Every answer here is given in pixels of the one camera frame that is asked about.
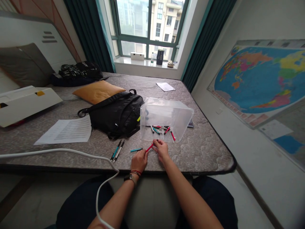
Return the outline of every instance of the gray pillow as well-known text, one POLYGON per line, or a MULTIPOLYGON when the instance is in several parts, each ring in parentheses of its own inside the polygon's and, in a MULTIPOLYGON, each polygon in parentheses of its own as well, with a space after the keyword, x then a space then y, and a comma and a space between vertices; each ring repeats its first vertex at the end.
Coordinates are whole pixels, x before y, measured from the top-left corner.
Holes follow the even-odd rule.
POLYGON ((44 87, 54 73, 36 44, 0 48, 0 67, 20 87, 44 87))

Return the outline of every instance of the leg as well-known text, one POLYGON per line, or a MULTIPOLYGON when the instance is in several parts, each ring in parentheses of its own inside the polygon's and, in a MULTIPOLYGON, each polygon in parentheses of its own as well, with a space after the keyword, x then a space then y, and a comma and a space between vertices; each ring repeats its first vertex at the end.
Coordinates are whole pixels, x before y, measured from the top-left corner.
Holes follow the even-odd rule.
MULTIPOLYGON (((194 189, 212 209, 223 228, 237 228, 237 215, 234 198, 219 181, 210 177, 197 177, 193 180, 194 189)), ((183 212, 178 217, 177 229, 190 228, 183 212)))
MULTIPOLYGON (((92 220, 96 217, 95 201, 99 186, 106 180, 106 176, 87 180, 80 185, 64 202, 57 214, 57 229, 79 228, 87 229, 92 220)), ((107 204, 113 196, 113 190, 109 183, 102 186, 98 197, 98 210, 107 204)), ((123 220, 121 228, 128 228, 123 220)))

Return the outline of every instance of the hand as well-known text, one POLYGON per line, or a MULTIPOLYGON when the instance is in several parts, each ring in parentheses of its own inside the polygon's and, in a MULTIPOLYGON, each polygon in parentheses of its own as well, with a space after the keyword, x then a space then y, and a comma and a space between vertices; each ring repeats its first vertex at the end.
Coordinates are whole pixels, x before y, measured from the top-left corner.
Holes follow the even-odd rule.
POLYGON ((168 154, 167 144, 163 140, 154 139, 153 143, 156 147, 153 146, 152 149, 158 153, 159 160, 162 162, 163 165, 166 160, 171 160, 168 154))
POLYGON ((131 166, 130 166, 131 171, 137 170, 140 173, 142 173, 145 170, 145 167, 147 165, 147 157, 148 157, 148 152, 145 153, 145 151, 146 151, 145 149, 142 149, 136 152, 135 155, 132 157, 131 166))

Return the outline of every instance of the transparent plastic container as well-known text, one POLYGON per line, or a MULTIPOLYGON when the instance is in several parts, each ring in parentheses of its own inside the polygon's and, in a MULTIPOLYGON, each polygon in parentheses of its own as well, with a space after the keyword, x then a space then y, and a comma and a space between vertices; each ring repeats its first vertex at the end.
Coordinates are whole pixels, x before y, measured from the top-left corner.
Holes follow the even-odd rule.
POLYGON ((180 142, 193 114, 194 110, 180 101, 147 98, 141 106, 141 140, 152 141, 154 138, 160 138, 165 142, 172 142, 172 131, 175 142, 180 142), (164 134, 165 130, 157 129, 161 133, 159 135, 152 132, 150 125, 170 126, 170 131, 164 134))

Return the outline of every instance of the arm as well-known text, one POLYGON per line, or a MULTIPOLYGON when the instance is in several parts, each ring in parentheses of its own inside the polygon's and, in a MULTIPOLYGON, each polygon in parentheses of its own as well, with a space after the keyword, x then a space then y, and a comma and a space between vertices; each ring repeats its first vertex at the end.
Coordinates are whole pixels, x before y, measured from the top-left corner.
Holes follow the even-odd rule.
MULTIPOLYGON (((132 158, 131 161, 131 171, 137 170, 143 172, 147 165, 148 152, 146 150, 138 151, 132 158)), ((135 185, 132 180, 126 180, 119 190, 113 195, 113 197, 108 201, 108 203, 99 212, 101 218, 106 221, 113 228, 120 228, 128 201, 131 197, 132 191, 135 185)), ((104 229, 106 226, 102 225, 97 217, 89 225, 88 229, 104 229)))
POLYGON ((168 154, 167 144, 162 140, 153 140, 171 184, 178 197, 183 213, 192 228, 223 228, 209 205, 190 185, 168 154))

